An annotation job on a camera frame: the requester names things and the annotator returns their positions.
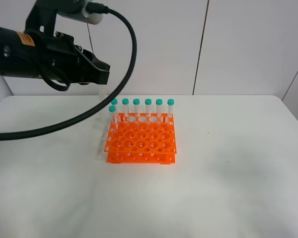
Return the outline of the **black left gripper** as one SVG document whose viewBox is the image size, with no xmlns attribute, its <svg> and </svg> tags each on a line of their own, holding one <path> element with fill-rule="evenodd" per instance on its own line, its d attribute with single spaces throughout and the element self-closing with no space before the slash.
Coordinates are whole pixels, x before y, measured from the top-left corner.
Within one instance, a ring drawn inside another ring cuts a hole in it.
<svg viewBox="0 0 298 238">
<path fill-rule="evenodd" d="M 35 43 L 38 56 L 32 60 L 42 70 L 46 83 L 107 85 L 110 65 L 100 61 L 92 52 L 82 50 L 74 43 L 73 36 L 61 32 L 46 36 L 33 29 L 25 30 L 25 33 Z"/>
</svg>

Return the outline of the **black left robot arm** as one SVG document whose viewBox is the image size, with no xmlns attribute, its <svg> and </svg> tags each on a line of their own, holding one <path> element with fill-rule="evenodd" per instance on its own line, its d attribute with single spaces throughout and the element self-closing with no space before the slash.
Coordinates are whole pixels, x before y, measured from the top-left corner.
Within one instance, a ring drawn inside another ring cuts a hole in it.
<svg viewBox="0 0 298 238">
<path fill-rule="evenodd" d="M 44 80 L 57 91 L 71 84 L 106 85 L 110 65 L 74 44 L 74 38 L 47 37 L 0 27 L 0 76 Z"/>
</svg>

